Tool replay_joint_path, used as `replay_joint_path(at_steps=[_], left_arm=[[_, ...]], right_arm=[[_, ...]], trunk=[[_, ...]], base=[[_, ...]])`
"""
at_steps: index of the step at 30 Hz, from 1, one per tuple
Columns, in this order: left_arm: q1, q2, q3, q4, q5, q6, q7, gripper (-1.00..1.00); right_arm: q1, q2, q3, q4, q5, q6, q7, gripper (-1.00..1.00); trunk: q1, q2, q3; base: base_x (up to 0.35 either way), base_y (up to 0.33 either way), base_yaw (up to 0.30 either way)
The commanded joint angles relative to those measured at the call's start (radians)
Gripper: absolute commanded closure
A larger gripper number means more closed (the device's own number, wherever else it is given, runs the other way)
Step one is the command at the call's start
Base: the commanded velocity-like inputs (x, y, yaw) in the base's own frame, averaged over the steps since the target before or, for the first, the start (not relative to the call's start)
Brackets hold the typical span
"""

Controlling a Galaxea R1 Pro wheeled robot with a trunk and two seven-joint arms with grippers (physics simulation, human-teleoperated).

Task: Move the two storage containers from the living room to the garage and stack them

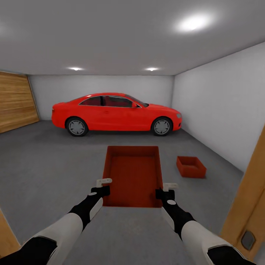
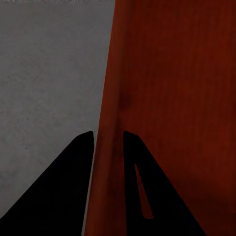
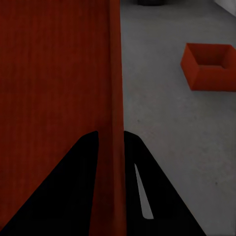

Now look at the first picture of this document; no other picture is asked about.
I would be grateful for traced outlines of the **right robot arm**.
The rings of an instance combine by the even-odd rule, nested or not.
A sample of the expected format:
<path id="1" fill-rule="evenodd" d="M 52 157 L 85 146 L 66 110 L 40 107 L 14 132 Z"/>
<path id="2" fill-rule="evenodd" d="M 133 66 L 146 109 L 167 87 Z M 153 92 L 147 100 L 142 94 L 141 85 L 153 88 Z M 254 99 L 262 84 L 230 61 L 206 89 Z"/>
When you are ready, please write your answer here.
<path id="1" fill-rule="evenodd" d="M 161 199 L 161 212 L 175 233 L 182 239 L 196 265 L 257 265 L 229 242 L 213 234 L 195 221 L 189 212 L 177 206 L 174 200 L 176 183 L 163 183 L 163 189 L 156 189 L 156 199 Z"/>

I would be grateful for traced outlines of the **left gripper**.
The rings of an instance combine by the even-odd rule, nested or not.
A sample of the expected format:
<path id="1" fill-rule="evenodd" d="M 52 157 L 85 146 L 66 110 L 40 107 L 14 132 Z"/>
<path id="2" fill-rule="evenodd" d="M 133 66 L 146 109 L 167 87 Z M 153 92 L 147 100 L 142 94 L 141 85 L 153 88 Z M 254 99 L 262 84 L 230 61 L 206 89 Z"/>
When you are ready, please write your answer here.
<path id="1" fill-rule="evenodd" d="M 100 190 L 103 193 L 103 197 L 110 195 L 110 186 L 103 186 L 101 188 L 96 188 L 96 187 L 91 188 L 91 192 L 94 192 L 94 191 L 97 191 L 97 190 Z"/>

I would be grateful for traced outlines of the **storage box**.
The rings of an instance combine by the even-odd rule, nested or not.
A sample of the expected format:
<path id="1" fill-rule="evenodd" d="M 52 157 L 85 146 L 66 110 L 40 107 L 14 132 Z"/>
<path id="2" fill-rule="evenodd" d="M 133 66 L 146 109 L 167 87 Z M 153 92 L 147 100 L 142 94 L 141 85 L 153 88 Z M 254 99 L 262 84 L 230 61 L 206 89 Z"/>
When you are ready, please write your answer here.
<path id="1" fill-rule="evenodd" d="M 156 189 L 163 189 L 158 146 L 108 146 L 103 179 L 112 182 L 107 207 L 162 208 Z"/>
<path id="2" fill-rule="evenodd" d="M 181 177 L 205 178 L 206 167 L 197 157 L 178 156 L 176 165 Z"/>

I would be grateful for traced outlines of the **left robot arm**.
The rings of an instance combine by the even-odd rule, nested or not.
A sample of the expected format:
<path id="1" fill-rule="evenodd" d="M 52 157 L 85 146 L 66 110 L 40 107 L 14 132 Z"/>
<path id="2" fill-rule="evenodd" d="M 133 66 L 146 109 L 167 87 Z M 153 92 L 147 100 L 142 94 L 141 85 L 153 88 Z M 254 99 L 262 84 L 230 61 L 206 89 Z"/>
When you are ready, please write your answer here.
<path id="1" fill-rule="evenodd" d="M 0 265 L 62 265 L 78 237 L 100 211 L 103 197 L 110 195 L 112 179 L 98 179 L 87 199 L 60 220 L 35 234 L 23 247 L 0 258 Z"/>

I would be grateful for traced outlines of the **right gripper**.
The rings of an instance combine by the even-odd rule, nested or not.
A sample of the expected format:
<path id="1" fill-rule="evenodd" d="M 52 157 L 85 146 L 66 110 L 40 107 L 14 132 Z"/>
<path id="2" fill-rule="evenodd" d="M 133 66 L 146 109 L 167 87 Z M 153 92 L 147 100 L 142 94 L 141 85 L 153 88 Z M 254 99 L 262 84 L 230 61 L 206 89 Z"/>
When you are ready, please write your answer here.
<path id="1" fill-rule="evenodd" d="M 163 189 L 156 189 L 156 199 L 162 200 L 162 198 L 166 195 L 174 199 L 174 190 L 169 189 L 168 192 L 164 192 Z"/>

